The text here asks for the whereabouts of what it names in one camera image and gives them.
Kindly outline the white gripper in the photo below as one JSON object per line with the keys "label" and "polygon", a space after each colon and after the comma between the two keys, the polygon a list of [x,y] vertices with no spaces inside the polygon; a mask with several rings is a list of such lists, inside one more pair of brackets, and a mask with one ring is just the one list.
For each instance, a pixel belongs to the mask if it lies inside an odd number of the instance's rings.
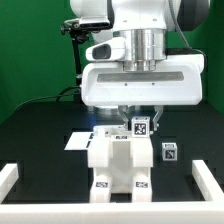
{"label": "white gripper", "polygon": [[154,71],[124,72],[120,62],[90,63],[83,71],[81,96],[88,106],[119,106],[126,130],[127,106],[154,107],[150,130],[159,128],[165,105],[196,105],[202,100],[201,54],[168,55]]}

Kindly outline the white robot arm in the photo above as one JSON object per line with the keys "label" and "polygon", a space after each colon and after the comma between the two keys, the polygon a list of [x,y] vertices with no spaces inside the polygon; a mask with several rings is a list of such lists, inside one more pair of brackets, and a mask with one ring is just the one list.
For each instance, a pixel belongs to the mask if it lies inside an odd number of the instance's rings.
{"label": "white robot arm", "polygon": [[89,64],[81,82],[82,101],[93,107],[116,107],[135,135],[146,121],[127,118],[130,106],[152,106],[158,126],[166,105],[195,105],[202,100],[202,52],[186,46],[166,53],[168,31],[179,31],[188,0],[70,0],[76,17],[71,28],[92,34],[86,50]]}

